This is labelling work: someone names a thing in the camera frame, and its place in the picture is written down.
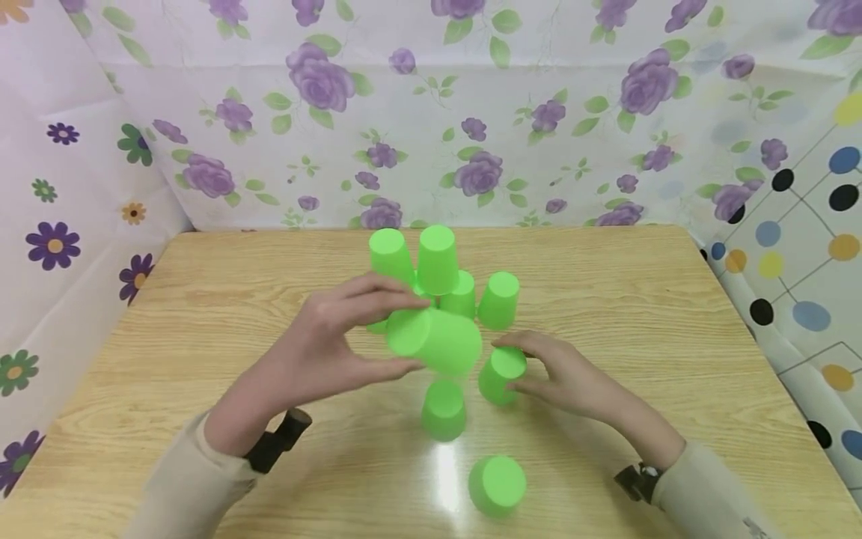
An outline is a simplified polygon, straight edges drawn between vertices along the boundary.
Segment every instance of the fabric wall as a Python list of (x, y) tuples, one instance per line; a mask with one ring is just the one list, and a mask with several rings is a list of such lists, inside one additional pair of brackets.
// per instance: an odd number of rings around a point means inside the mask
[(187, 219), (54, 1), (0, 1), (0, 117), (2, 500)]

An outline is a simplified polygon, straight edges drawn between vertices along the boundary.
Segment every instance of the wooden table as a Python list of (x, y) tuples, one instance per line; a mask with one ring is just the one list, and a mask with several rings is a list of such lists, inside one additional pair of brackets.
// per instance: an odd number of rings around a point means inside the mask
[[(418, 233), (406, 234), (414, 246)], [(311, 291), (366, 270), (368, 235), (175, 239), (3, 504), (0, 535), (117, 537), (177, 429), (269, 347)], [(788, 536), (862, 536), (838, 475), (682, 229), (457, 236), (480, 291), (496, 270), (521, 279), (517, 327), (576, 343), (686, 436), (707, 442)], [(386, 356), (380, 336), (350, 337), (360, 352)], [(609, 480), (634, 458), (621, 439), (524, 398), (496, 409), (479, 396), (477, 372), (465, 382), (467, 431), (451, 444), (419, 427), (430, 373), (307, 406), (313, 427), (218, 536), (674, 536), (660, 513)], [(528, 477), (521, 507), (502, 522), (478, 514), (466, 492), (470, 466), (486, 454), (515, 457)]]

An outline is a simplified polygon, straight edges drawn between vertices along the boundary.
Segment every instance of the purple rose print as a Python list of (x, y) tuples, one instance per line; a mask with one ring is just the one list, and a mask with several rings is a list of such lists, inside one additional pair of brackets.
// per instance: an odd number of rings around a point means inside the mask
[(224, 127), (234, 132), (252, 130), (252, 110), (232, 97), (223, 99), (215, 107), (215, 116), (224, 120)]
[(644, 170), (654, 170), (655, 172), (663, 171), (671, 164), (671, 159), (676, 155), (676, 152), (671, 150), (670, 146), (660, 144), (654, 150), (646, 152), (644, 155)]
[(292, 3), (297, 10), (299, 26), (308, 27), (320, 20), (323, 0), (293, 0)]
[(567, 203), (562, 198), (552, 198), (551, 200), (547, 201), (547, 204), (545, 204), (545, 212), (560, 213), (562, 210), (565, 210), (566, 206), (568, 205), (569, 203)]
[(617, 227), (635, 224), (640, 220), (640, 214), (644, 207), (634, 202), (624, 202), (612, 209), (609, 213), (600, 215), (596, 219), (597, 227)]
[(626, 11), (632, 8), (638, 0), (602, 0), (602, 7), (596, 15), (596, 22), (610, 32), (615, 27), (626, 23), (628, 15)]
[(371, 161), (372, 165), (377, 168), (380, 168), (381, 166), (392, 168), (398, 164), (398, 153), (395, 151), (395, 148), (391, 147), (389, 144), (378, 142), (374, 146), (368, 148), (367, 153), (368, 159)]
[(209, 12), (230, 27), (248, 20), (248, 11), (242, 7), (242, 0), (209, 0)]
[(379, 178), (374, 174), (371, 174), (370, 172), (358, 172), (356, 174), (356, 181), (358, 181), (360, 185), (371, 191), (376, 191), (380, 189)]
[(466, 19), (484, 9), (485, 0), (431, 0), (431, 12), (438, 17)]
[(410, 75), (416, 69), (416, 57), (408, 48), (396, 49), (389, 57), (389, 67), (399, 75)]
[(706, 0), (679, 0), (679, 3), (671, 9), (671, 18), (665, 23), (665, 32), (676, 32), (685, 28), (691, 19), (706, 7)]
[(467, 133), (467, 137), (472, 141), (483, 142), (488, 136), (485, 134), (486, 126), (482, 120), (477, 118), (467, 118), (461, 122), (461, 128)]
[(466, 197), (481, 195), (497, 187), (503, 174), (503, 160), (488, 152), (476, 152), (470, 162), (455, 171), (455, 187)]
[(305, 211), (314, 211), (321, 207), (321, 201), (314, 197), (300, 197), (297, 204)]
[(565, 118), (565, 105), (548, 99), (533, 111), (533, 131), (550, 133), (557, 128), (557, 122)]
[(723, 185), (712, 196), (712, 202), (715, 204), (715, 218), (729, 222), (762, 184), (763, 180), (761, 179), (750, 179), (742, 185)]
[(760, 160), (769, 170), (778, 170), (785, 159), (787, 146), (779, 139), (767, 139), (760, 143)]
[(631, 174), (623, 174), (616, 179), (616, 186), (624, 193), (633, 193), (635, 186), (638, 184), (638, 179)]
[(347, 99), (356, 94), (347, 69), (329, 63), (326, 53), (314, 43), (300, 45), (286, 63), (299, 95), (317, 109), (344, 112)]
[(386, 198), (375, 198), (368, 210), (359, 216), (362, 227), (370, 230), (397, 229), (401, 226), (401, 204)]
[(862, 35), (862, 0), (815, 0), (808, 27), (831, 35)]
[(723, 67), (725, 77), (740, 80), (754, 71), (754, 57), (751, 54), (737, 54), (726, 60)]
[(183, 170), (183, 178), (189, 187), (210, 198), (229, 195), (236, 188), (234, 177), (224, 163), (201, 154), (189, 156), (189, 166)]
[(175, 144), (188, 144), (189, 139), (183, 135), (183, 132), (170, 122), (166, 122), (165, 120), (153, 120), (153, 127), (156, 128), (156, 131), (159, 131), (162, 135), (167, 137), (167, 140), (174, 142)]
[(629, 66), (622, 80), (622, 108), (631, 114), (649, 116), (659, 103), (670, 99), (679, 81), (679, 73), (670, 64), (670, 53), (657, 48)]
[(0, 491), (8, 498), (15, 484), (24, 473), (24, 468), (39, 450), (45, 436), (39, 436), (38, 430), (31, 430), (23, 442), (12, 442), (3, 450), (5, 461), (0, 462)]

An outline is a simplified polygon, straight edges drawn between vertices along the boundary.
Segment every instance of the yellow dot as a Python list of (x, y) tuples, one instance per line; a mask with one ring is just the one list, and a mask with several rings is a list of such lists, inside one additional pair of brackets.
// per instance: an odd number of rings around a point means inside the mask
[(840, 365), (826, 365), (820, 370), (823, 378), (837, 392), (848, 392), (853, 389), (853, 373)]
[(742, 270), (746, 269), (746, 262), (748, 262), (748, 257), (745, 252), (734, 249), (728, 253), (728, 257), (724, 260), (724, 267), (731, 273), (742, 273)]
[(853, 260), (859, 254), (859, 239), (852, 234), (838, 234), (829, 242), (829, 256), (841, 262)]
[(784, 269), (784, 259), (775, 251), (770, 251), (760, 258), (758, 272), (764, 279), (775, 279)]
[(845, 97), (833, 114), (835, 123), (847, 127), (862, 120), (862, 92), (856, 92)]

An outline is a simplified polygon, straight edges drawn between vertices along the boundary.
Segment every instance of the right hand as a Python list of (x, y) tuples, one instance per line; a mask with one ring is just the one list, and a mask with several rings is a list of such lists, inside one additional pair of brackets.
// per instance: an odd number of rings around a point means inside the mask
[(603, 423), (611, 421), (631, 393), (590, 363), (568, 342), (536, 331), (516, 331), (491, 343), (520, 348), (542, 362), (547, 379), (524, 376), (510, 387), (546, 403)]

